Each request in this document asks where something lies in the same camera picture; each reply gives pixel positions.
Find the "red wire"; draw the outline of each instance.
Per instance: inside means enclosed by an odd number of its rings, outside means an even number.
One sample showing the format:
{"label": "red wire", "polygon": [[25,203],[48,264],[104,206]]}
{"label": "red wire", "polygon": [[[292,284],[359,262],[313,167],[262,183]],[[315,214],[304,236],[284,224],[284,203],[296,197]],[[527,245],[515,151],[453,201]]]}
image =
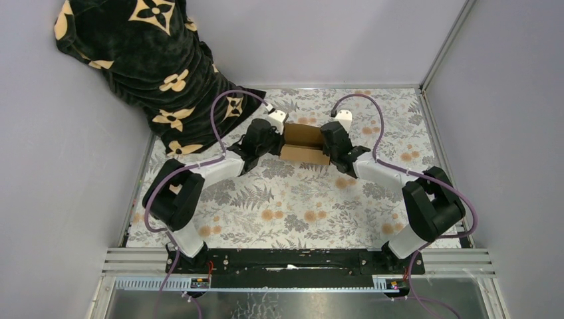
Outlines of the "red wire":
{"label": "red wire", "polygon": [[212,270],[213,270],[213,261],[208,261],[208,282],[210,281],[210,276],[212,275]]}

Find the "white connector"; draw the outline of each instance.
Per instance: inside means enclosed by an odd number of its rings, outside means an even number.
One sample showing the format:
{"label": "white connector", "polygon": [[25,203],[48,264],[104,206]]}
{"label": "white connector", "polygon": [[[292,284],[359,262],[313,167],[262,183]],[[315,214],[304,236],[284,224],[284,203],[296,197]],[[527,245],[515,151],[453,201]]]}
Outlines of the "white connector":
{"label": "white connector", "polygon": [[335,120],[339,121],[341,125],[345,128],[347,133],[351,129],[351,124],[353,122],[353,113],[348,110],[340,110],[339,113],[335,116]]}
{"label": "white connector", "polygon": [[268,122],[270,122],[270,125],[276,127],[278,134],[282,134],[284,133],[284,123],[286,122],[286,119],[288,119],[288,114],[280,110],[275,110],[274,108],[272,108],[272,106],[270,107],[270,110],[272,112],[268,114],[268,117],[266,119]]}
{"label": "white connector", "polygon": [[264,106],[265,106],[266,111],[267,111],[269,114],[272,113],[272,110],[274,110],[274,106],[272,106],[272,104],[266,103],[266,102],[264,102],[263,104],[264,104]]}

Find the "metal panel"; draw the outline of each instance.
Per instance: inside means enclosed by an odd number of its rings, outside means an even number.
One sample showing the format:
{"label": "metal panel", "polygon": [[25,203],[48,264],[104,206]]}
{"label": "metal panel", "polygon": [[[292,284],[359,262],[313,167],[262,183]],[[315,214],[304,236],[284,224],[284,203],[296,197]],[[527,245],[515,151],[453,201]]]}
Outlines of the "metal panel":
{"label": "metal panel", "polygon": [[486,280],[477,278],[476,282],[480,286],[480,293],[488,311],[490,318],[509,319],[509,312],[501,293],[497,287],[497,279]]}
{"label": "metal panel", "polygon": [[91,319],[106,318],[106,313],[108,312],[108,307],[110,306],[110,300],[112,299],[112,294],[114,293],[115,282],[116,277],[114,276],[104,276],[102,279],[98,298],[95,300],[94,311],[90,317]]}
{"label": "metal panel", "polygon": [[495,288],[494,295],[496,296],[497,300],[499,301],[499,303],[497,305],[501,308],[501,311],[503,313],[503,317],[505,319],[511,319],[509,317],[509,310],[507,309],[507,305],[505,304],[505,300],[503,299],[503,294],[501,293],[501,290],[499,288],[499,280],[497,278],[495,278],[495,279],[492,279],[492,282],[493,282],[493,287]]}
{"label": "metal panel", "polygon": [[[449,304],[462,318],[488,318],[480,288],[472,278],[416,279],[413,286],[420,296]],[[115,290],[108,319],[153,318],[159,298],[157,318],[198,318],[194,301],[187,302],[179,292]],[[395,298],[393,301],[379,293],[326,292],[207,292],[198,303],[203,318],[434,318],[417,301]],[[454,318],[443,308],[442,318]]]}
{"label": "metal panel", "polygon": [[92,302],[88,307],[88,311],[86,312],[86,316],[84,319],[91,319],[94,316],[94,308],[96,307],[96,301],[98,300],[98,296],[100,295],[100,288],[102,287],[102,282],[104,281],[105,276],[100,276],[100,280],[98,281],[98,287],[96,287],[96,291],[92,296]]}

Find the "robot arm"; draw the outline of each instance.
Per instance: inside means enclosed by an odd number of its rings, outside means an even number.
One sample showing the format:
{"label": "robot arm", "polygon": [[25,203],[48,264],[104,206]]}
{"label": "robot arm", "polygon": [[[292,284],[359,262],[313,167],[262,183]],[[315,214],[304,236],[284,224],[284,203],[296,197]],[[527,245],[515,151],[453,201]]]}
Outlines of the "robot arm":
{"label": "robot arm", "polygon": [[[409,225],[382,246],[390,262],[399,263],[438,239],[462,219],[466,211],[460,198],[447,189],[380,165],[372,158],[370,149],[353,147],[348,133],[350,122],[345,121],[348,126],[343,126],[342,112],[348,111],[341,110],[334,122],[321,127],[325,139],[323,151],[341,173],[377,183],[403,196]],[[451,185],[439,167],[431,167],[424,174]]]}
{"label": "robot arm", "polygon": [[280,154],[288,115],[270,105],[266,105],[266,108],[269,111],[267,119],[254,119],[241,141],[227,148],[223,160],[218,156],[215,163],[200,165],[198,162],[184,164],[169,159],[145,194],[142,202],[144,207],[166,176],[185,166],[195,166],[175,175],[158,191],[150,208],[151,216],[166,225],[178,249],[188,259],[195,259],[206,245],[192,221],[202,189],[249,172],[266,153]]}

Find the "orange flower pattern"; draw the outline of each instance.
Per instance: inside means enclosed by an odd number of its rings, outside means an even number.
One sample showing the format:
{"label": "orange flower pattern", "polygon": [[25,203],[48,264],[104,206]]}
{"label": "orange flower pattern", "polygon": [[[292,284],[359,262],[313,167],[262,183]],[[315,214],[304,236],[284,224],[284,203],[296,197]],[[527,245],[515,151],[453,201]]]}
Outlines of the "orange flower pattern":
{"label": "orange flower pattern", "polygon": [[[358,90],[365,94],[366,89]],[[288,122],[322,126],[331,120],[332,102],[354,90],[268,90],[266,99],[284,111]],[[174,94],[171,87],[167,94]],[[382,159],[422,171],[434,165],[432,145],[426,133],[418,98],[411,89],[372,89],[384,111],[385,133],[378,154]],[[240,113],[239,101],[229,101],[231,110],[220,114]],[[380,120],[370,102],[354,97],[345,100],[342,108],[353,112],[351,139],[354,145],[372,147],[380,133]],[[169,114],[159,114],[160,125],[180,126]],[[264,118],[256,112],[250,119]],[[182,128],[185,132],[188,125]],[[246,133],[247,124],[235,128],[223,138],[230,145]],[[202,154],[199,146],[178,141],[169,147],[182,163],[202,161],[220,152],[215,145]],[[157,142],[151,155],[148,172],[142,181],[140,196],[146,193],[162,164],[164,146]],[[144,226],[144,209],[135,205],[128,240],[129,247],[163,247],[166,238],[149,233]],[[401,196],[389,189],[339,173],[334,167],[281,161],[268,155],[257,167],[235,179],[220,181],[205,188],[194,214],[196,231],[210,247],[240,248],[347,248],[351,245],[380,248],[407,224]],[[158,227],[152,217],[150,222]],[[456,240],[440,240],[432,247],[458,247]]]}

